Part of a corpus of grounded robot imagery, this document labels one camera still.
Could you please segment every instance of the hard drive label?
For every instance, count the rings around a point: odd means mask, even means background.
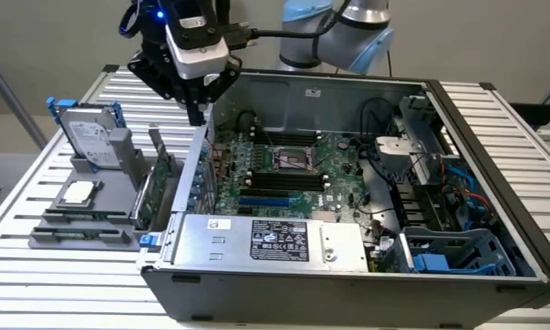
[[[69,128],[85,158],[102,168],[120,167],[105,128],[96,122],[69,122]]]
[[[305,222],[253,220],[250,257],[254,260],[309,261]]]

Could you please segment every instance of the blue latch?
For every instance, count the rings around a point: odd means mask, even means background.
[[[54,103],[54,105],[57,107],[70,108],[77,105],[77,100],[62,99],[62,100],[58,100],[57,103]]]
[[[140,237],[138,245],[142,248],[154,248],[157,246],[158,236],[157,235],[142,235]]]
[[[451,269],[443,254],[418,254],[413,258],[413,266],[419,273],[470,275],[491,275],[495,273],[495,265],[491,263],[477,269]]]

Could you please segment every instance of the expansion slot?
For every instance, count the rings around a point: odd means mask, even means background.
[[[241,196],[257,196],[257,197],[289,197],[290,194],[281,190],[261,190],[261,189],[241,189]]]
[[[254,173],[249,188],[270,190],[324,191],[320,175]]]
[[[314,133],[281,133],[258,132],[254,137],[254,144],[273,144],[276,146],[313,146],[316,143]]]

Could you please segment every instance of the white slatted surface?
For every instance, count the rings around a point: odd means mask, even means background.
[[[442,86],[550,240],[550,149],[497,93]]]
[[[458,93],[458,102],[467,114],[490,113],[490,105],[473,84],[447,85]],[[118,100],[125,110],[128,126],[134,132],[138,148],[152,152],[146,136],[149,122],[161,124],[161,133],[169,150],[180,157],[186,154],[193,130],[186,115],[174,103],[161,100],[145,85],[126,72],[109,74],[90,89],[89,101]],[[505,119],[499,113],[491,117]],[[493,122],[513,130],[501,120]],[[517,132],[513,136],[479,135],[491,152],[502,159],[513,159],[505,147],[509,143],[525,149],[522,161],[539,158]],[[232,324],[178,324],[164,315],[164,310],[140,278],[134,261],[137,252],[97,252],[30,250],[28,235],[40,222],[40,215],[57,194],[70,173],[69,145],[58,133],[30,167],[18,186],[0,207],[0,328],[1,329],[220,329],[240,328]],[[539,162],[533,166],[545,166]],[[534,172],[506,169],[518,187],[533,185]],[[550,214],[537,217],[550,233]],[[297,329],[278,325],[252,325],[246,329]],[[550,306],[534,311],[515,309],[479,327],[483,330],[550,330]]]

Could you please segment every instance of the sticker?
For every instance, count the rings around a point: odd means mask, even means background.
[[[200,28],[206,23],[205,18],[202,16],[188,17],[185,19],[180,19],[180,24],[185,29]]]
[[[208,229],[230,230],[230,219],[208,219]]]
[[[308,224],[253,220],[250,257],[254,260],[309,261]]]
[[[120,167],[105,128],[97,122],[69,122],[69,128],[85,158],[102,168]]]
[[[318,98],[322,95],[322,91],[320,89],[305,89],[305,96],[308,98]]]

